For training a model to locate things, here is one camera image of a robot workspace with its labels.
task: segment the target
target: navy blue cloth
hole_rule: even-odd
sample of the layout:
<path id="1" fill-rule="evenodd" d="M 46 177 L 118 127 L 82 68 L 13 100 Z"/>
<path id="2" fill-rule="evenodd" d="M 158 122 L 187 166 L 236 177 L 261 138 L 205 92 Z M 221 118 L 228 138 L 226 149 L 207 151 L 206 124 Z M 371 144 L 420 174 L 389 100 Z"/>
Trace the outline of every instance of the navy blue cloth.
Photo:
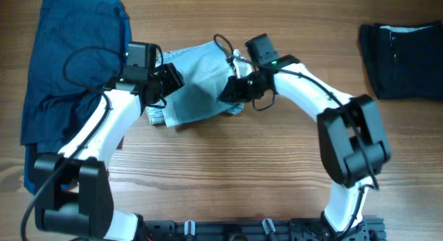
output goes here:
<path id="1" fill-rule="evenodd" d="M 129 18 L 120 0 L 43 0 L 21 123 L 27 168 L 32 166 L 28 164 L 32 145 L 37 145 L 38 153 L 58 152 L 100 102 L 100 95 L 66 82 L 62 75 L 66 58 L 86 46 L 124 53 L 130 41 Z M 121 62 L 112 53 L 86 51 L 72 59 L 68 76 L 100 88 L 116 75 Z M 25 187 L 33 192 L 27 175 L 25 172 Z"/>

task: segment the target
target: black cloth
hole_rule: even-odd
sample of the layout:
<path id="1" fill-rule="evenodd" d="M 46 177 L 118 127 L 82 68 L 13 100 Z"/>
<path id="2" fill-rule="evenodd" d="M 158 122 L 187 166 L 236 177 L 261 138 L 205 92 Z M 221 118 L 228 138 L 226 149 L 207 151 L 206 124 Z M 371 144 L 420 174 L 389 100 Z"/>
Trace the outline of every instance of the black cloth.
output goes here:
<path id="1" fill-rule="evenodd" d="M 62 75 L 66 58 L 86 46 L 125 52 L 129 20 L 119 0 L 43 0 L 21 125 L 21 144 L 38 152 L 57 152 L 96 110 L 101 96 L 69 84 Z M 116 75 L 119 57 L 86 51 L 68 66 L 68 76 L 101 88 Z"/>
<path id="2" fill-rule="evenodd" d="M 362 25 L 359 41 L 378 99 L 443 99 L 440 21 L 407 27 Z"/>

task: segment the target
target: wooden table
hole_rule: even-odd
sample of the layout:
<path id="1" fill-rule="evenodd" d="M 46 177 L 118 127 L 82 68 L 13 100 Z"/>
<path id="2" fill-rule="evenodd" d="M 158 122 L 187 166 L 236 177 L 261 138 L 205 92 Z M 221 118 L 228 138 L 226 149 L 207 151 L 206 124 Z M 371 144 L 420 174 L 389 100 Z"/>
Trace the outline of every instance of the wooden table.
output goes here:
<path id="1" fill-rule="evenodd" d="M 42 0 L 0 0 L 0 240 L 18 240 L 31 195 L 19 145 L 27 68 Z M 133 39 L 165 51 L 227 36 L 268 33 L 281 54 L 301 59 L 334 88 L 372 94 L 357 45 L 361 24 L 443 19 L 443 0 L 122 0 Z M 392 160 L 364 214 L 383 217 L 389 240 L 439 240 L 443 230 L 443 104 L 380 101 Z M 330 179 L 314 122 L 288 100 L 264 112 L 248 104 L 179 130 L 143 114 L 111 161 L 115 205 L 146 220 L 261 220 L 318 217 Z M 36 230 L 30 240 L 68 237 Z"/>

